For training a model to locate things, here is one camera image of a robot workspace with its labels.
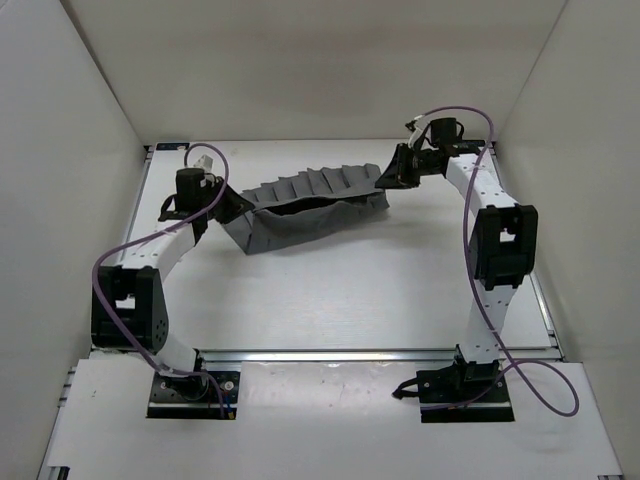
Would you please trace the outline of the grey pleated skirt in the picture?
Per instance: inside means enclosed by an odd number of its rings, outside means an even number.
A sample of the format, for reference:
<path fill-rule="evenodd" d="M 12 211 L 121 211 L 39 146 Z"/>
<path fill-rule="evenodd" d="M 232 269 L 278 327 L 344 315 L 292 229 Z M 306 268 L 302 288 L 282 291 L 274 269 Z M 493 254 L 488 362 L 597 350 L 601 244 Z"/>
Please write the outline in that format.
<path fill-rule="evenodd" d="M 368 221 L 389 207 L 375 186 L 380 168 L 371 163 L 308 168 L 240 196 L 253 208 L 224 226 L 247 255 L 315 241 Z"/>

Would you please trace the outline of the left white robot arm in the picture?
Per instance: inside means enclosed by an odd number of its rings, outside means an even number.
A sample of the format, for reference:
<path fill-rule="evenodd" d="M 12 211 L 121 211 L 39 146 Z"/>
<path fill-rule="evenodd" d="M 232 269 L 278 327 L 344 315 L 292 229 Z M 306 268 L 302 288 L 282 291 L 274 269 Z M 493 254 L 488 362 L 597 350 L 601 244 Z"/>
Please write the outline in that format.
<path fill-rule="evenodd" d="M 178 170 L 176 192 L 163 202 L 153 233 L 107 252 L 93 268 L 93 343 L 139 354 L 189 401 L 214 393 L 222 404 L 219 382 L 207 372 L 200 351 L 170 331 L 163 283 L 210 221 L 227 224 L 252 207 L 226 175 L 203 167 Z"/>

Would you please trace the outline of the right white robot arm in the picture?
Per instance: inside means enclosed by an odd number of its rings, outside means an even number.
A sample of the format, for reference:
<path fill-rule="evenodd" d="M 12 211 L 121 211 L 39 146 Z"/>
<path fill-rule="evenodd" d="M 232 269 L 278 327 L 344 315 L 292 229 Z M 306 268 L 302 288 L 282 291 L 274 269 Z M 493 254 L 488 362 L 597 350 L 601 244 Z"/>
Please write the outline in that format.
<path fill-rule="evenodd" d="M 446 373 L 449 391 L 471 400 L 499 371 L 501 333 L 509 304 L 535 262 L 538 212 L 509 195 L 483 160 L 464 127 L 453 117 L 420 127 L 406 125 L 407 142 L 397 145 L 375 185 L 384 190 L 419 187 L 441 175 L 464 199 L 463 253 L 474 296 L 464 342 Z"/>

